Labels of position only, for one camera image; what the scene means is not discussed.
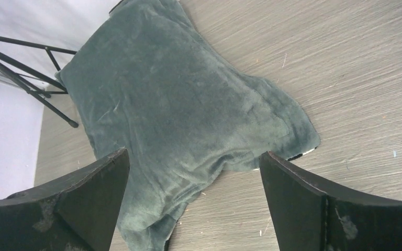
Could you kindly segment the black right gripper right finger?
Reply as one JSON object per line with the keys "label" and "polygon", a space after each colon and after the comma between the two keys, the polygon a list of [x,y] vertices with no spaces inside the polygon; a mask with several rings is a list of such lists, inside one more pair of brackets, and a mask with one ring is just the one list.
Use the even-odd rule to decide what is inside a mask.
{"label": "black right gripper right finger", "polygon": [[348,188],[270,152],[259,164],[280,250],[402,250],[402,201]]}

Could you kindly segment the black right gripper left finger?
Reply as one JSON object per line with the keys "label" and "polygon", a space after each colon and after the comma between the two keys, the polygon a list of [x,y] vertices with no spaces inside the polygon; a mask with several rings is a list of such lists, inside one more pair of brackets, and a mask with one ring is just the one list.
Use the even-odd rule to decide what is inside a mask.
{"label": "black right gripper left finger", "polygon": [[126,149],[0,200],[0,250],[109,250],[129,177]]}

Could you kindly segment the grey plush pillowcase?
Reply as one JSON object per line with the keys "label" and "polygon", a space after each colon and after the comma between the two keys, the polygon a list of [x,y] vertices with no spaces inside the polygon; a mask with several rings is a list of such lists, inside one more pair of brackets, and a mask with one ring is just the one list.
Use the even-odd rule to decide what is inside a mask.
{"label": "grey plush pillowcase", "polygon": [[117,227],[130,250],[164,250],[187,205],[223,170],[291,159],[320,138],[298,102],[238,71],[178,1],[122,1],[56,75],[96,158],[128,150]]}

